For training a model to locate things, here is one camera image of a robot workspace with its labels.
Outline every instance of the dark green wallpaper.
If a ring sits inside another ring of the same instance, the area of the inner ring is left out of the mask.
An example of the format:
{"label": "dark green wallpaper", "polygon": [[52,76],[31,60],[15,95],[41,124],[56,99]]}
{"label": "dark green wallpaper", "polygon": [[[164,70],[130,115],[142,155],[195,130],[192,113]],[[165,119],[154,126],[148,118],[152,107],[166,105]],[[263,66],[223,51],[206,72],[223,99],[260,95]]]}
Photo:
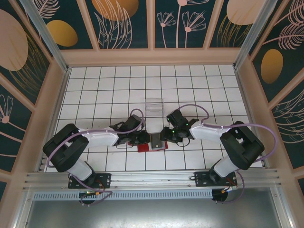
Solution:
{"label": "dark green wallpaper", "polygon": [[214,1],[155,1],[155,48],[202,48]]}
{"label": "dark green wallpaper", "polygon": [[32,112],[0,85],[0,169],[11,172]]}
{"label": "dark green wallpaper", "polygon": [[304,2],[289,1],[253,60],[268,101],[304,67]]}
{"label": "dark green wallpaper", "polygon": [[304,166],[304,81],[272,113],[293,168]]}
{"label": "dark green wallpaper", "polygon": [[0,3],[2,73],[33,104],[36,103],[49,61],[8,1]]}
{"label": "dark green wallpaper", "polygon": [[146,0],[85,2],[101,49],[148,48]]}

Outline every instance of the cable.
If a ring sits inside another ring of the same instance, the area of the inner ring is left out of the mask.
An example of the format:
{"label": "cable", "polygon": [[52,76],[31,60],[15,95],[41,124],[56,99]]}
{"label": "cable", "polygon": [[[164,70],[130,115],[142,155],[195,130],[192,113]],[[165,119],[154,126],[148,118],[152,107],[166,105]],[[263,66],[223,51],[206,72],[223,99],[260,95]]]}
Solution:
{"label": "cable", "polygon": [[227,202],[221,202],[221,201],[215,201],[216,203],[220,203],[220,204],[228,204],[228,203],[234,203],[236,201],[238,201],[244,194],[244,191],[245,191],[245,181],[244,181],[244,178],[243,176],[239,173],[239,171],[236,171],[236,173],[240,176],[241,180],[242,180],[242,192],[241,194],[236,198],[236,199],[233,199],[231,201],[227,201]]}
{"label": "cable", "polygon": [[116,131],[113,131],[113,130],[107,130],[107,129],[98,129],[98,130],[87,130],[87,131],[83,131],[83,132],[78,132],[76,134],[73,134],[71,136],[69,136],[68,138],[66,138],[61,144],[59,144],[55,150],[53,150],[53,152],[49,155],[48,159],[47,159],[47,167],[49,168],[54,168],[53,165],[50,165],[50,161],[51,159],[53,158],[53,156],[55,155],[55,153],[57,153],[57,151],[64,145],[66,144],[68,141],[70,141],[71,139],[75,138],[76,136],[79,136],[79,135],[82,135],[82,134],[89,134],[89,133],[101,133],[101,132],[107,132],[107,133],[115,133],[115,134],[128,134],[128,133],[131,133],[131,132],[134,132],[136,131],[143,123],[144,123],[144,115],[143,115],[143,112],[138,109],[138,108],[135,108],[131,111],[130,115],[132,115],[132,113],[134,111],[139,111],[141,114],[142,114],[142,120],[141,122],[139,123],[139,125],[137,127],[135,127],[134,129],[132,130],[129,130],[129,131],[126,131],[126,132],[116,132]]}

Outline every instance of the golden circle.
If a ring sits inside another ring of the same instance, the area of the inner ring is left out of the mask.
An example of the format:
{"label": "golden circle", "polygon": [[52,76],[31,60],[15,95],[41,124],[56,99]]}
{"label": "golden circle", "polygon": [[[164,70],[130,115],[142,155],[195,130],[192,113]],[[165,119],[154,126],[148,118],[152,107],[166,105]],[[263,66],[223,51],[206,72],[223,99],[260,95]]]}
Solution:
{"label": "golden circle", "polygon": [[265,0],[229,0],[227,17],[236,25],[250,25],[255,22]]}
{"label": "golden circle", "polygon": [[23,68],[28,58],[27,34],[20,23],[0,9],[0,66],[10,71]]}
{"label": "golden circle", "polygon": [[70,47],[77,43],[78,36],[72,26],[62,20],[53,20],[47,24],[55,42],[61,46]]}
{"label": "golden circle", "polygon": [[274,83],[283,68],[283,56],[276,49],[270,49],[263,57],[261,65],[262,79],[267,84]]}
{"label": "golden circle", "polygon": [[118,10],[116,2],[118,2],[122,10],[125,9],[127,11],[129,17],[132,17],[137,12],[138,0],[92,0],[95,9],[104,18],[123,20],[124,16],[119,16],[121,13]]}

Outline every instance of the purple cable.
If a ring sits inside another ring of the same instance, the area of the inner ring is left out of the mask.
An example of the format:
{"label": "purple cable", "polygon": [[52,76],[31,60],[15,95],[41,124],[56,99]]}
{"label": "purple cable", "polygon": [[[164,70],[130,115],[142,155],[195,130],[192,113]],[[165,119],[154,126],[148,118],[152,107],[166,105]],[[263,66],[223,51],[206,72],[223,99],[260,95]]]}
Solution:
{"label": "purple cable", "polygon": [[68,141],[70,141],[71,139],[73,139],[74,137],[76,136],[79,136],[81,134],[89,134],[89,133],[101,133],[101,132],[109,132],[109,133],[115,133],[115,134],[128,134],[128,133],[131,133],[131,132],[134,132],[136,131],[143,123],[144,123],[144,116],[143,116],[143,112],[138,109],[138,108],[135,108],[131,111],[131,114],[134,112],[134,111],[139,111],[141,114],[142,114],[142,120],[141,122],[139,123],[139,125],[137,127],[135,127],[134,129],[132,130],[129,130],[129,131],[126,131],[126,132],[116,132],[116,131],[113,131],[113,130],[107,130],[107,129],[99,129],[99,130],[87,130],[87,131],[83,131],[83,132],[78,132],[76,134],[73,134],[71,136],[69,136],[68,138],[66,138],[61,144],[58,145],[58,147],[55,148],[55,150],[53,150],[53,152],[49,155],[48,159],[47,159],[47,167],[49,168],[54,168],[53,165],[50,165],[49,162],[51,161],[51,159],[53,158],[53,156],[55,155],[55,153],[57,153],[57,151],[64,145],[66,144]]}
{"label": "purple cable", "polygon": [[241,180],[242,180],[242,184],[243,184],[241,194],[240,194],[236,199],[233,199],[233,200],[231,200],[231,201],[227,201],[227,202],[216,201],[217,203],[220,203],[220,204],[234,203],[234,202],[238,201],[238,200],[243,196],[244,191],[245,191],[245,181],[244,181],[243,176],[239,173],[239,171],[236,171],[236,173],[240,176],[240,178],[241,178]]}

